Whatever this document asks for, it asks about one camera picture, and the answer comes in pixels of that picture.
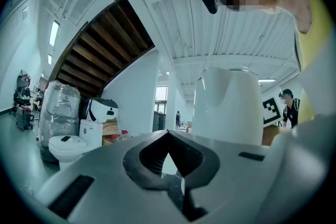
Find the toilet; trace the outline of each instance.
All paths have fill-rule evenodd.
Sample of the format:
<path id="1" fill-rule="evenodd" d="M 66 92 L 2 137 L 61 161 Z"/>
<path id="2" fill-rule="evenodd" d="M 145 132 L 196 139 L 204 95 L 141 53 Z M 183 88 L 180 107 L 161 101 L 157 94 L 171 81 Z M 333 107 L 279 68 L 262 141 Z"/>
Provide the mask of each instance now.
<path id="1" fill-rule="evenodd" d="M 65 169 L 83 154 L 101 147 L 103 124 L 97 121 L 81 120 L 79 136 L 60 135 L 49 140 L 49 150 L 59 161 L 59 168 Z"/>

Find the floor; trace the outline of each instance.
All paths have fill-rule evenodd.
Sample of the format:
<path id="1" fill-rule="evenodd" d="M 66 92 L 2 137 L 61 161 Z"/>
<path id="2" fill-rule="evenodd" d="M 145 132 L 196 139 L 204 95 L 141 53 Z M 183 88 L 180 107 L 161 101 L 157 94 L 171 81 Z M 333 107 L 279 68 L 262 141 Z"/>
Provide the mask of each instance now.
<path id="1" fill-rule="evenodd" d="M 36 142 L 38 121 L 34 121 L 32 130 L 24 131 L 15 121 L 14 114 L 0 116 L 2 162 L 11 181 L 33 196 L 50 176 L 59 171 L 59 166 L 44 163 L 40 158 Z"/>

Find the black cap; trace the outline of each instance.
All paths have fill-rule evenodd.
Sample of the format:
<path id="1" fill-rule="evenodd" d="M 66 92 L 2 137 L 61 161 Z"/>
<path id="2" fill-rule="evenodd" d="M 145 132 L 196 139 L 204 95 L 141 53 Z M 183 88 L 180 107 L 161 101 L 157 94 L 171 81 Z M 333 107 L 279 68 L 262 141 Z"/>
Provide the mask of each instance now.
<path id="1" fill-rule="evenodd" d="M 290 95 L 293 95 L 292 91 L 289 90 L 289 89 L 285 89 L 282 94 L 290 94 Z"/>

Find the fluorescent light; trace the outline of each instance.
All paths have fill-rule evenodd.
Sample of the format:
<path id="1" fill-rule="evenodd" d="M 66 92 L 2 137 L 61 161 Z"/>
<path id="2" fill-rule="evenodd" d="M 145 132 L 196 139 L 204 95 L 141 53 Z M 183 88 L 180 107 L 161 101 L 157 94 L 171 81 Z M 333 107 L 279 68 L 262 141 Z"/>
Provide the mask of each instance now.
<path id="1" fill-rule="evenodd" d="M 259 82 L 275 82 L 275 79 L 259 79 Z"/>
<path id="2" fill-rule="evenodd" d="M 49 44 L 52 45 L 52 46 L 54 46 L 55 45 L 57 31 L 58 31 L 58 27 L 59 27 L 59 23 L 54 20 L 54 22 L 52 24 L 53 25 L 51 27 Z"/>

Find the toilet lid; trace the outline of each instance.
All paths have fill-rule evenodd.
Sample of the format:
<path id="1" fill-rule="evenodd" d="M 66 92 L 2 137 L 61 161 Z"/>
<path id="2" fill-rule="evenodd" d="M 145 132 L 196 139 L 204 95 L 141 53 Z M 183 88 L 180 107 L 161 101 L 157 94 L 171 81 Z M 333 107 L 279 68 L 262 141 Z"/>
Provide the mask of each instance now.
<path id="1" fill-rule="evenodd" d="M 54 136 L 49 140 L 49 145 L 58 150 L 78 150 L 87 147 L 87 143 L 76 135 Z"/>

